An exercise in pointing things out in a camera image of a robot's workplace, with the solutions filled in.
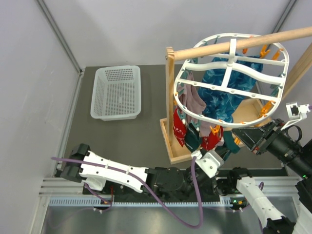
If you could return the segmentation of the red patterned sock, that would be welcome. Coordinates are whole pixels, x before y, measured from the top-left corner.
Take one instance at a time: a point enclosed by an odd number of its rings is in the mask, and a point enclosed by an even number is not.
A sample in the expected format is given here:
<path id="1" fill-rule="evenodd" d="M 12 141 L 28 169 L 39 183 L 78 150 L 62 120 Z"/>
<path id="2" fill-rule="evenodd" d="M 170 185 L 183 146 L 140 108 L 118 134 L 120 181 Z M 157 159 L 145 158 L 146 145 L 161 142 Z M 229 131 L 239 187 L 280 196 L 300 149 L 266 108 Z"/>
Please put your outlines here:
<path id="1" fill-rule="evenodd" d="M 185 119 L 180 118 L 179 114 L 180 114 L 180 111 L 178 108 L 176 108 L 174 111 L 174 115 L 173 115 L 174 117 L 173 132 L 178 143 L 180 144 L 181 147 L 183 147 L 185 144 L 185 136 L 187 133 L 187 127 L 186 127 Z"/>
<path id="2" fill-rule="evenodd" d="M 210 127 L 209 135 L 202 137 L 201 148 L 204 150 L 212 150 L 223 138 L 223 127 L 220 125 Z"/>

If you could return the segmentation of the green reindeer sock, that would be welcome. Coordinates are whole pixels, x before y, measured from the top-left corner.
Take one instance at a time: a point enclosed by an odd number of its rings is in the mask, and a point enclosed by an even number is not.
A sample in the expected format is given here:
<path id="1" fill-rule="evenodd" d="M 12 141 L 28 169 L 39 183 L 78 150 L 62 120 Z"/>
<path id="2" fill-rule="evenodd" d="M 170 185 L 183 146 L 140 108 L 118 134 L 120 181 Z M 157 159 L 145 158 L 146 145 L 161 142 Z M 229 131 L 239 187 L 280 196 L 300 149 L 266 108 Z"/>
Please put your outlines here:
<path id="1" fill-rule="evenodd" d="M 224 131 L 223 138 L 224 144 L 231 153 L 236 154 L 240 151 L 240 147 L 236 144 L 231 131 Z"/>

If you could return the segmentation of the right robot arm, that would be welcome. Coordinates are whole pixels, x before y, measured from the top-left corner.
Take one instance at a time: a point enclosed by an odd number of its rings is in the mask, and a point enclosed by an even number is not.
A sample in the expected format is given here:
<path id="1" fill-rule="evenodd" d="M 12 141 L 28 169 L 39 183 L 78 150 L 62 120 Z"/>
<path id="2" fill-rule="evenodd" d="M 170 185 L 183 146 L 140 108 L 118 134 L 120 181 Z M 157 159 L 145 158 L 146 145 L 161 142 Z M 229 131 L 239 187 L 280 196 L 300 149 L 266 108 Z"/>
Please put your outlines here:
<path id="1" fill-rule="evenodd" d="M 295 188 L 299 200 L 296 222 L 290 221 L 264 195 L 264 183 L 256 185 L 246 168 L 234 168 L 228 175 L 228 188 L 233 193 L 244 195 L 265 234 L 310 234 L 312 232 L 312 143 L 301 146 L 302 130 L 296 140 L 289 136 L 291 121 L 274 119 L 260 127 L 232 129 L 232 133 L 254 154 L 269 152 L 299 177 Z"/>

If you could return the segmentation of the white clip hanger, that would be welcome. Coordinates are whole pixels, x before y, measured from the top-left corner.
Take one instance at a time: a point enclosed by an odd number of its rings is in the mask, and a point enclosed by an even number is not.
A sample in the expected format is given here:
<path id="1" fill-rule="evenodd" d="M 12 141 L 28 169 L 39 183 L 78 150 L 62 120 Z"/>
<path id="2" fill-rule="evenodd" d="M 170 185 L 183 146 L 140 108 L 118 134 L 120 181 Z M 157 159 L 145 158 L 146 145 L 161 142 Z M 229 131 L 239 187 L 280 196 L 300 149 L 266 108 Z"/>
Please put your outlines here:
<path id="1" fill-rule="evenodd" d="M 248 39 L 248 34 L 224 33 L 207 37 L 196 44 L 203 48 L 219 39 L 230 43 L 228 52 L 212 55 L 206 62 L 203 56 L 186 59 L 174 80 L 175 109 L 180 118 L 189 115 L 198 119 L 190 122 L 197 131 L 211 131 L 210 127 L 221 125 L 228 128 L 255 126 L 267 120 L 281 103 L 289 68 L 289 54 L 280 43 L 274 43 L 275 53 L 263 46 L 257 55 L 238 48 L 239 39 Z M 193 73 L 194 81 L 182 79 L 184 70 Z M 189 111 L 178 98 L 180 83 L 195 86 L 198 95 L 206 103 L 201 115 Z"/>

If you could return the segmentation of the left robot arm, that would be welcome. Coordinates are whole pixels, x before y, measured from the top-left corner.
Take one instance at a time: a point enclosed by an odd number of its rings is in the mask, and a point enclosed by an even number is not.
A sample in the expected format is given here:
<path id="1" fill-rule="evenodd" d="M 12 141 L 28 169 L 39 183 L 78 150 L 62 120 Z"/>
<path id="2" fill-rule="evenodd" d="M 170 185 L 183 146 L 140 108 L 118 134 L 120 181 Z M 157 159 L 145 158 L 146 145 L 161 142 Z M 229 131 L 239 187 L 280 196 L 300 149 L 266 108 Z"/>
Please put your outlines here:
<path id="1" fill-rule="evenodd" d="M 214 178 L 224 164 L 217 150 L 197 150 L 194 163 L 185 170 L 177 167 L 136 167 L 105 159 L 80 144 L 69 158 L 63 159 L 60 176 L 84 182 L 101 194 L 113 189 L 118 202 L 151 202 L 156 195 L 162 202 L 193 202 L 196 193 L 203 201 L 216 201 Z"/>

